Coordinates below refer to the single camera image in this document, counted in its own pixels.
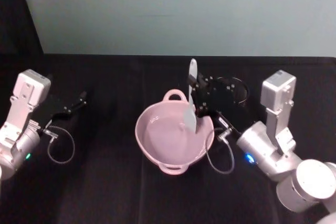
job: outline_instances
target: black table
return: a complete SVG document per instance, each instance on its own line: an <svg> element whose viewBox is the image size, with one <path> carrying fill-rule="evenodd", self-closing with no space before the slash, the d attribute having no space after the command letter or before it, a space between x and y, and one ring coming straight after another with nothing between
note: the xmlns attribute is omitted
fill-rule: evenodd
<svg viewBox="0 0 336 224"><path fill-rule="evenodd" d="M6 119L17 74L32 68L52 73L50 94L65 101L93 90L85 111L68 128L77 152L59 166L47 157L48 140L2 184L1 223L316 223L327 211L286 210L270 182L233 146L236 169L223 176L204 158L181 176L163 174L141 153L134 126L169 89L187 93L191 57L46 55L0 56L0 119ZM290 129L302 158L336 162L336 60L332 58L196 57L204 75L236 76L260 98L261 83L282 69L298 78ZM225 146L210 151L228 166Z"/></svg>

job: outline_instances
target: pink pot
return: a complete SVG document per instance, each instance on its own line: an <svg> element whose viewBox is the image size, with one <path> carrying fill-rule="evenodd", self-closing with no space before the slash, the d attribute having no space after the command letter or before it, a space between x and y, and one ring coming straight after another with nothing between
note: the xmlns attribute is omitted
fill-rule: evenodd
<svg viewBox="0 0 336 224"><path fill-rule="evenodd" d="M181 100L169 100L174 94ZM205 155L206 138L209 136L208 149L214 140L214 126L209 116L197 118L196 134L185 127L183 114L189 106L182 91L170 90L163 101L145 109L135 126L135 137L142 152L170 175L184 173Z"/></svg>

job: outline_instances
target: blue led light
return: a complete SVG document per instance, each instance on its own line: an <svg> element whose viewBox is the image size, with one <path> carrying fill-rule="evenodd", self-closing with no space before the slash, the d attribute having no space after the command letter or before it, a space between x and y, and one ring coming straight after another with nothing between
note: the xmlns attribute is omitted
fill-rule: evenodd
<svg viewBox="0 0 336 224"><path fill-rule="evenodd" d="M250 155L250 154L246 154L245 155L245 158L247 159L247 161L250 163L250 164L255 164L256 161L254 160L254 158Z"/></svg>

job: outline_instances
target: light blue wall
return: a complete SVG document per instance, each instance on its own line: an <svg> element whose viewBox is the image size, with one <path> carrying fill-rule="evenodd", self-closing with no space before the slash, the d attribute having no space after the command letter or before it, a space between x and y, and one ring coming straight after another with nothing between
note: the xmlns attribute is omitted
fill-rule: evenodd
<svg viewBox="0 0 336 224"><path fill-rule="evenodd" d="M336 55L336 0L27 2L45 53Z"/></svg>

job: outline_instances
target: white spatula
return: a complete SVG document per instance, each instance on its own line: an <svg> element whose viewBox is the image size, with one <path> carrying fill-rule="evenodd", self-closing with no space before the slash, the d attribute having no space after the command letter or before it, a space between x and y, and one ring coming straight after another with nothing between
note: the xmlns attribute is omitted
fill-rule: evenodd
<svg viewBox="0 0 336 224"><path fill-rule="evenodd" d="M197 79L197 61L192 59L189 66L189 75ZM193 133L196 133L196 115L194 112L194 101L191 96L192 87L189 86L189 108L184 111L184 125Z"/></svg>

